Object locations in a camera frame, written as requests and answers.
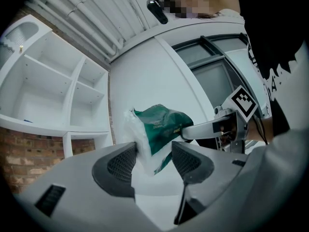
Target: person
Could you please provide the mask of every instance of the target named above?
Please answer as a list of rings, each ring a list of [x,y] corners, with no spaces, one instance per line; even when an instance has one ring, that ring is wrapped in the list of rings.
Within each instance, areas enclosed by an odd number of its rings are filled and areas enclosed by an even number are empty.
[[[248,56],[264,81],[271,117],[262,119],[268,142],[289,129],[309,126],[309,55],[306,0],[163,0],[179,18],[214,18],[239,12],[249,37]],[[262,141],[249,121],[247,140]]]

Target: plastic bag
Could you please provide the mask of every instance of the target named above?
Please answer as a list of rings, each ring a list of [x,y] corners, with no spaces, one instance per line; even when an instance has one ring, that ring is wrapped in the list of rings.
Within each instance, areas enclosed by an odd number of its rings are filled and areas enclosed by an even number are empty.
[[[126,112],[127,130],[137,144],[138,159],[148,175],[155,175],[170,162],[171,141],[184,141],[181,129],[192,126],[192,119],[184,113],[155,105],[143,112]]]

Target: white shelving unit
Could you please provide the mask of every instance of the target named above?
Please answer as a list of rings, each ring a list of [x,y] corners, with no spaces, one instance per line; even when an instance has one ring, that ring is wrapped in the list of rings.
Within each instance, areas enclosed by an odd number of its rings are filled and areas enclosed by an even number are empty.
[[[66,156],[74,139],[112,145],[105,69],[31,15],[11,25],[0,44],[11,51],[0,66],[0,126],[63,136]]]

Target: person's arm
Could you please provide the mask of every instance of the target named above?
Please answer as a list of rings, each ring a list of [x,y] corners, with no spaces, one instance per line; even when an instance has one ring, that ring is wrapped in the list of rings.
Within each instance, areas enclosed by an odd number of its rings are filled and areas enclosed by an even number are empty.
[[[273,126],[272,126],[272,117],[263,118],[262,123],[265,129],[265,136],[268,143],[270,143],[274,138]],[[255,140],[255,141],[264,141],[260,136],[256,124],[253,119],[248,123],[248,135],[246,140]]]

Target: green bag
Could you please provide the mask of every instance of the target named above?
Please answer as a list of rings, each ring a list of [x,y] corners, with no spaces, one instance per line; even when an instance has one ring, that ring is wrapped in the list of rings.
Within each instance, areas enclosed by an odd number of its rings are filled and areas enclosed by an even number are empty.
[[[167,143],[180,136],[182,128],[193,125],[188,115],[170,110],[161,104],[154,105],[143,112],[134,110],[134,113],[145,126],[152,156]],[[171,152],[162,159],[154,174],[160,172],[170,160]]]

